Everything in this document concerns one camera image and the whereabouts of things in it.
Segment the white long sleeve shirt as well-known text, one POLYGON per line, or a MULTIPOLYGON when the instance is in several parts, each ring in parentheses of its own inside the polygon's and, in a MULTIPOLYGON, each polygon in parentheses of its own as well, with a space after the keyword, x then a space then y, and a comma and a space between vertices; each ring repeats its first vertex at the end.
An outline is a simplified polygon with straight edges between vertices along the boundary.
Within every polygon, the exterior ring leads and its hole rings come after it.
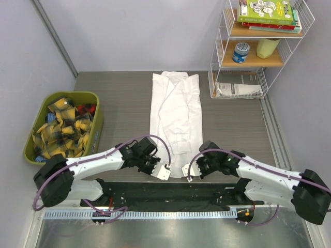
POLYGON ((183 177, 203 143, 199 75, 164 71, 152 76, 149 132, 158 136, 157 157, 170 162, 170 176, 183 177))

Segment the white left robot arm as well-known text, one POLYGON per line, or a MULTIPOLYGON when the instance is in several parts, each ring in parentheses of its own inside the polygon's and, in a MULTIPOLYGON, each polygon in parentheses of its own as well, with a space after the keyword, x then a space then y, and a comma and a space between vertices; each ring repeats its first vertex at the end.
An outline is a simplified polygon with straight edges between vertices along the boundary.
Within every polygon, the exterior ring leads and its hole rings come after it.
POLYGON ((139 172, 167 180, 171 158, 164 160, 156 156, 158 146, 155 140, 164 142, 160 137, 149 134, 85 157, 65 158, 62 154, 54 155, 33 177, 37 188, 33 210, 54 207, 67 199, 80 199, 87 205, 95 202, 105 206, 110 200, 110 193, 104 181, 87 181, 86 178, 106 171, 136 167, 139 172))

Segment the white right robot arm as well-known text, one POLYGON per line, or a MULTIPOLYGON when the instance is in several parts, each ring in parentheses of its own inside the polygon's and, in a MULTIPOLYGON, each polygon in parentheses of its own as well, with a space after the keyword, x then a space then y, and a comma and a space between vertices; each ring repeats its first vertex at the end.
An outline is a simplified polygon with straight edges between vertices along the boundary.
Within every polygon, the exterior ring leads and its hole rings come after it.
POLYGON ((294 210, 304 220, 321 225, 330 212, 330 188, 314 171, 295 172, 259 162, 244 153, 204 142, 188 166, 188 178, 213 172, 239 178, 234 199, 276 204, 294 210))

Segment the red black plaid shirt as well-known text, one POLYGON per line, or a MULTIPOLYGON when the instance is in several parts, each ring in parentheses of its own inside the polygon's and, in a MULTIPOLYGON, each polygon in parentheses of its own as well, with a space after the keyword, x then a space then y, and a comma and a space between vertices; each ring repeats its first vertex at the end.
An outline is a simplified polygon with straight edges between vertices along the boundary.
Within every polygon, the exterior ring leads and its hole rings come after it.
POLYGON ((96 107, 97 107, 96 104, 88 103, 88 104, 78 105, 76 106, 76 109, 79 115, 90 113, 92 116, 94 116, 96 112, 96 107))

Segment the olive green plastic bin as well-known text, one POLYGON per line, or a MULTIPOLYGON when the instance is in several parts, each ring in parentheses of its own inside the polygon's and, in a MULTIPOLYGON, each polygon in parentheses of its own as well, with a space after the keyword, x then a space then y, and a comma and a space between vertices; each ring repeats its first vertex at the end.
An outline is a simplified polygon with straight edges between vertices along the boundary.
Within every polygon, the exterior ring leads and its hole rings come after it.
POLYGON ((45 164, 45 162, 35 162, 36 153, 33 147, 34 142, 32 139, 32 135, 34 131, 37 131, 45 123, 45 117, 48 113, 47 105, 63 96, 71 98, 75 106, 88 103, 97 105, 93 120, 93 126, 87 143, 87 149, 81 157, 94 154, 97 151, 104 121, 99 97, 95 93, 90 91, 59 91, 49 95, 41 105, 41 108, 34 122, 24 149, 24 156, 27 162, 40 166, 43 166, 45 164))

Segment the yellow plaid flannel shirt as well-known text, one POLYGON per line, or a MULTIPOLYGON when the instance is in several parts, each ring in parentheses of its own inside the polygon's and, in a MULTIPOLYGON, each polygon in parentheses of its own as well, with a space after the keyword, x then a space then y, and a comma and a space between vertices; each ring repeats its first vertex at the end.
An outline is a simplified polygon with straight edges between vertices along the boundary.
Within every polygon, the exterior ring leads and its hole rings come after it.
POLYGON ((50 158, 57 154, 65 158, 81 157, 87 149, 94 116, 90 113, 79 115, 72 99, 65 96, 48 104, 47 110, 57 121, 54 128, 42 132, 43 141, 49 139, 50 158))

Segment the grey setup guide booklet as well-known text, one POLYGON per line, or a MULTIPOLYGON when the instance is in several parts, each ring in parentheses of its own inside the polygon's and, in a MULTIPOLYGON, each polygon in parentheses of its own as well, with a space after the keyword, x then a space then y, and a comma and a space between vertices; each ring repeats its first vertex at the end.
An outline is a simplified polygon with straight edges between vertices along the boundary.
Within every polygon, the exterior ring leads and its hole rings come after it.
POLYGON ((255 98, 263 96, 263 90, 256 74, 222 72, 215 87, 220 97, 255 98))

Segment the blue white round tin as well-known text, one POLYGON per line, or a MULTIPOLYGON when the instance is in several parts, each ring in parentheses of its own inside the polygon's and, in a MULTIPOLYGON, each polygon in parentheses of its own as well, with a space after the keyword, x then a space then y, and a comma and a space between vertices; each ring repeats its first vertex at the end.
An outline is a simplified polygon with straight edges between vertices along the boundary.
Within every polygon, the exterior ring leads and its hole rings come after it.
POLYGON ((235 45, 232 60, 235 63, 242 64, 246 61, 246 58, 250 51, 250 45, 245 42, 239 42, 235 45))

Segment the pale yellow faceted cup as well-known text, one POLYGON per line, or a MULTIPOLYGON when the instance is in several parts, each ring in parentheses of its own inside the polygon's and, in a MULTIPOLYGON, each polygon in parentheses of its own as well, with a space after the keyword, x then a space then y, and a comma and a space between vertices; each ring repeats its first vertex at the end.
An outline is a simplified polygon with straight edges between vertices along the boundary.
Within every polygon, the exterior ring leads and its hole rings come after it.
POLYGON ((261 59, 271 57, 279 42, 280 39, 260 39, 257 46, 257 57, 261 59))

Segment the red middle book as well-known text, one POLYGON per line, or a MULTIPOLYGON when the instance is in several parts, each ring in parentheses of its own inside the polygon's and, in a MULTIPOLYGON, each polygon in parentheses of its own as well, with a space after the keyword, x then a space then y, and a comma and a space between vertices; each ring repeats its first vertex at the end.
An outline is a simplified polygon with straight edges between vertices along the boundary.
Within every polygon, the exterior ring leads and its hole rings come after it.
POLYGON ((266 23, 242 22, 242 25, 249 27, 274 28, 274 29, 284 29, 284 30, 294 30, 296 28, 296 25, 278 25, 278 24, 266 24, 266 23))

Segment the green top book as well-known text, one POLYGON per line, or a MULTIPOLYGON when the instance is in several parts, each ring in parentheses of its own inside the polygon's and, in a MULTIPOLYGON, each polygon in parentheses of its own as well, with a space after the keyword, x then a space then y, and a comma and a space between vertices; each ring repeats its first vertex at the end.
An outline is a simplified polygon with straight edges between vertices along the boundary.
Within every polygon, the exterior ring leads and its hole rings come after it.
POLYGON ((239 1, 237 21, 276 25, 292 25, 293 10, 289 1, 239 1))

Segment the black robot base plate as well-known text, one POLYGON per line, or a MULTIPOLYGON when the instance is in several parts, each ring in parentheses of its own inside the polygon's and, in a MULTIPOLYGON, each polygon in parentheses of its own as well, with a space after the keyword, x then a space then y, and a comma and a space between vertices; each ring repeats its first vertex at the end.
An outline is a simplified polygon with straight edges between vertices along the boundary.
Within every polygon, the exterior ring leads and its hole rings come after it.
POLYGON ((98 181, 103 193, 84 196, 95 207, 128 207, 141 212, 228 211, 231 206, 263 205, 250 200, 234 183, 156 183, 98 181))

